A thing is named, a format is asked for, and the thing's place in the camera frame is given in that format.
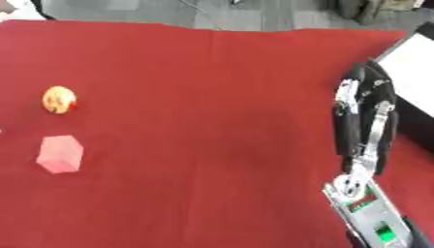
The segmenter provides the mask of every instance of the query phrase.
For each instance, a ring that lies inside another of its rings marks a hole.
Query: floor
[[[201,11],[188,6],[187,1]],[[384,13],[360,26],[327,9],[327,0],[44,0],[46,13],[58,19],[161,22],[195,28],[277,31],[298,28],[379,28],[413,31],[434,21],[434,11]]]

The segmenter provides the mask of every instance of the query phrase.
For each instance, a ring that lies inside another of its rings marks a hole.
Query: table
[[[0,246],[347,247],[321,192],[340,168],[334,87],[402,36],[1,24]],[[66,115],[40,103],[59,84],[78,96]],[[42,138],[69,134],[81,171],[47,173]],[[431,237],[433,178],[399,136],[380,184]]]

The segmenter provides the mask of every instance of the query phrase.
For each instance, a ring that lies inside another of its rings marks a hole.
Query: cable
[[[212,19],[212,17],[206,11],[204,11],[203,9],[199,8],[198,6],[196,6],[196,5],[194,5],[194,4],[190,3],[190,2],[187,2],[187,0],[178,0],[178,1],[181,2],[181,3],[183,3],[183,4],[185,4],[185,5],[187,5],[190,8],[193,8],[193,9],[197,10],[199,13],[201,13],[202,16],[205,16],[205,18],[208,19],[209,23],[211,23],[211,25],[214,26],[215,29],[217,29],[217,30],[223,30],[223,28],[221,28],[219,25],[217,25],[215,23],[215,21]]]

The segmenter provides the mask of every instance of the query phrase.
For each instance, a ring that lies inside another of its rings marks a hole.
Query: white paper
[[[396,94],[434,117],[434,41],[415,34],[380,61]]]

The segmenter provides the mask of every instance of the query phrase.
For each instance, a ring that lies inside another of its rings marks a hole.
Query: green light
[[[395,233],[386,223],[382,223],[382,225],[376,230],[376,233],[383,242],[389,242],[396,238]]]

